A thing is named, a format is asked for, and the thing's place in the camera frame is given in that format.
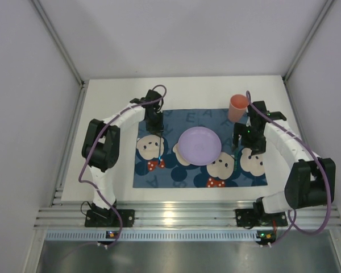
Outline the green handled steel spoon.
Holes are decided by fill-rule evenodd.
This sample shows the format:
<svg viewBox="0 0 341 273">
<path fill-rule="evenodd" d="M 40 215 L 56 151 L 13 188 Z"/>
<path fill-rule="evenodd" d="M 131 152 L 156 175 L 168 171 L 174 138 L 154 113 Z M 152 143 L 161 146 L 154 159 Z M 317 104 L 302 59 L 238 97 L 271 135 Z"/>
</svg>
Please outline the green handled steel spoon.
<svg viewBox="0 0 341 273">
<path fill-rule="evenodd" d="M 234 171 L 236 172 L 238 169 L 238 154 L 239 154 L 239 147 L 234 147 Z"/>
</svg>

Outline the salmon plastic cup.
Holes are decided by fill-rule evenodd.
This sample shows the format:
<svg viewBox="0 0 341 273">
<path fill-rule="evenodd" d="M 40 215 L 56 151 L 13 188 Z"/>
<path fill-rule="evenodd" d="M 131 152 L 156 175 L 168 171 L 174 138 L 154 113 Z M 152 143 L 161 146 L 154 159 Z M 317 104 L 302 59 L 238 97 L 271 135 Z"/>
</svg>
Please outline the salmon plastic cup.
<svg viewBox="0 0 341 273">
<path fill-rule="evenodd" d="M 230 98 L 228 118 L 231 122 L 238 122 L 248 107 L 248 99 L 242 94 L 235 94 Z"/>
</svg>

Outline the blue metal fork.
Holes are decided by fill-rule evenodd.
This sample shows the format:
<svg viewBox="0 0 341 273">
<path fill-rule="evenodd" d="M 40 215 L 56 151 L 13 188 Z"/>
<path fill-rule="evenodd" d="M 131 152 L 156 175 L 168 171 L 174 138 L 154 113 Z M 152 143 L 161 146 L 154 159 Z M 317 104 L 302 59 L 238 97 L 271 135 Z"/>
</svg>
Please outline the blue metal fork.
<svg viewBox="0 0 341 273">
<path fill-rule="evenodd" d="M 162 154 L 162 139 L 163 139 L 163 131 L 159 132 L 159 154 L 158 154 L 158 164 L 161 163 L 161 154 Z"/>
</svg>

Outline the purple plastic plate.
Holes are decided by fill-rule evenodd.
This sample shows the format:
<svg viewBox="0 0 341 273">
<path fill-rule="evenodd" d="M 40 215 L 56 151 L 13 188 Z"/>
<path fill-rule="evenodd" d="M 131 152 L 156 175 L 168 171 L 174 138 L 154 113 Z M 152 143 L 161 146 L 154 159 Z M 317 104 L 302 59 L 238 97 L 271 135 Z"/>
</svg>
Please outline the purple plastic plate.
<svg viewBox="0 0 341 273">
<path fill-rule="evenodd" d="M 178 152 L 190 164 L 205 166 L 221 154 L 219 136 L 205 127 L 192 127 L 184 131 L 178 139 Z"/>
</svg>

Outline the blue cartoon mouse placemat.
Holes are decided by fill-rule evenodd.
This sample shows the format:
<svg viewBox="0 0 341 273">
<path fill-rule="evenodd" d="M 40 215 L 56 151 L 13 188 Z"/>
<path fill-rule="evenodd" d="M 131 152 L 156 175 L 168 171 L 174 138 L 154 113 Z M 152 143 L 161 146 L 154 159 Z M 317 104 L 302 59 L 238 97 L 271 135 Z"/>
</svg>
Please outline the blue cartoon mouse placemat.
<svg viewBox="0 0 341 273">
<path fill-rule="evenodd" d="M 134 188 L 223 188 L 266 186 L 264 176 L 253 177 L 239 167 L 234 171 L 234 152 L 231 150 L 234 124 L 228 119 L 227 109 L 165 110 L 161 163 L 155 155 L 156 136 L 138 126 Z M 220 138 L 219 158 L 206 166 L 195 166 L 185 161 L 177 150 L 181 134 L 192 127 L 213 130 Z"/>
</svg>

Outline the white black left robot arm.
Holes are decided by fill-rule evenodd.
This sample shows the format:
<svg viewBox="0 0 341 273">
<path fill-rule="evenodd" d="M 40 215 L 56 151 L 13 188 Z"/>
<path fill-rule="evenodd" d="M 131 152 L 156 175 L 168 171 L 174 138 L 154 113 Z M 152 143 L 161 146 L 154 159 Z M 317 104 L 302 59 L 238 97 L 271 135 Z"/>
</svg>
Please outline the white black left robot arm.
<svg viewBox="0 0 341 273">
<path fill-rule="evenodd" d="M 131 126 L 145 122 L 145 128 L 156 136 L 154 158 L 161 162 L 163 145 L 163 112 L 161 108 L 167 89 L 156 85 L 142 98 L 134 98 L 121 111 L 109 118 L 92 119 L 89 122 L 81 155 L 85 159 L 78 176 L 79 183 L 94 189 L 92 204 L 99 209 L 116 211 L 113 187 L 113 171 L 120 156 L 120 136 Z"/>
</svg>

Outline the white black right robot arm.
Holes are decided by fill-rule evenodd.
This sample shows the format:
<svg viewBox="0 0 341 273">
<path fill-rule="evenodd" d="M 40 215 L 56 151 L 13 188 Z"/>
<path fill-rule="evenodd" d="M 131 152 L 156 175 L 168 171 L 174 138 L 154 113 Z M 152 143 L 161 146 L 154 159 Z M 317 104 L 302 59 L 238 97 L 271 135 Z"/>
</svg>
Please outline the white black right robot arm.
<svg viewBox="0 0 341 273">
<path fill-rule="evenodd" d="M 257 216 L 264 217 L 312 206 L 331 206 L 334 200 L 336 165 L 322 158 L 290 128 L 287 118 L 279 111 L 267 110 L 264 101 L 248 106 L 248 122 L 236 123 L 232 148 L 238 153 L 238 167 L 253 177 L 264 176 L 266 166 L 262 157 L 272 144 L 287 163 L 290 173 L 284 188 L 272 195 L 259 197 L 253 203 Z"/>
</svg>

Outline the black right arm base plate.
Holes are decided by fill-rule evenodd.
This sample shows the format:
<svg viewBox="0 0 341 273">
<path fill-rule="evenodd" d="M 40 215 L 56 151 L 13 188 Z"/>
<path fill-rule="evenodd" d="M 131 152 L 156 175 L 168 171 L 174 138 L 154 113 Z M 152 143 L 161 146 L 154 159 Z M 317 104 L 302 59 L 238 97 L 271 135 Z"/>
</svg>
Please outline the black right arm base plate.
<svg viewBox="0 0 341 273">
<path fill-rule="evenodd" d="M 257 214 L 253 209 L 235 209 L 236 225 L 245 229 L 254 227 L 286 227 L 288 225 L 286 214 Z"/>
</svg>

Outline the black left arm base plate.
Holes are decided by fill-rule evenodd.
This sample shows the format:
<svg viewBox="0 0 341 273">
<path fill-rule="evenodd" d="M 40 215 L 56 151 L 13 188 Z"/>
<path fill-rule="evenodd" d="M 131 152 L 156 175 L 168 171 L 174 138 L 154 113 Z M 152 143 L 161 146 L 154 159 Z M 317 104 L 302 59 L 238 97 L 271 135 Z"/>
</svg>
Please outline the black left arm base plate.
<svg viewBox="0 0 341 273">
<path fill-rule="evenodd" d="M 121 217 L 123 227 L 133 227 L 135 221 L 135 211 L 132 209 L 119 209 L 118 213 Z M 88 210 L 85 219 L 86 228 L 119 228 L 120 220 L 113 210 Z"/>
</svg>

